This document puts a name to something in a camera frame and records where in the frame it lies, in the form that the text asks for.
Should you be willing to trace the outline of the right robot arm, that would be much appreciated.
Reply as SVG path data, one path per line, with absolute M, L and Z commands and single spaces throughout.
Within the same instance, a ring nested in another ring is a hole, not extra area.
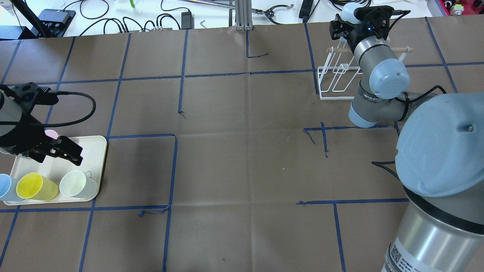
M 483 93 L 407 93 L 410 77 L 386 42 L 393 12 L 337 14 L 363 71 L 349 119 L 361 128 L 405 121 L 395 167 L 410 202 L 383 272 L 461 272 L 483 243 Z

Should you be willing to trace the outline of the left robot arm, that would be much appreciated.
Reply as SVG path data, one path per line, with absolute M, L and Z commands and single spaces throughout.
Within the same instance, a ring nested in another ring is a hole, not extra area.
M 1 152 L 43 162 L 47 156 L 65 159 L 76 166 L 83 160 L 83 148 L 66 136 L 51 138 L 45 129 L 68 126 L 73 122 L 42 124 L 31 115 L 39 93 L 27 93 L 27 101 L 1 93 Z

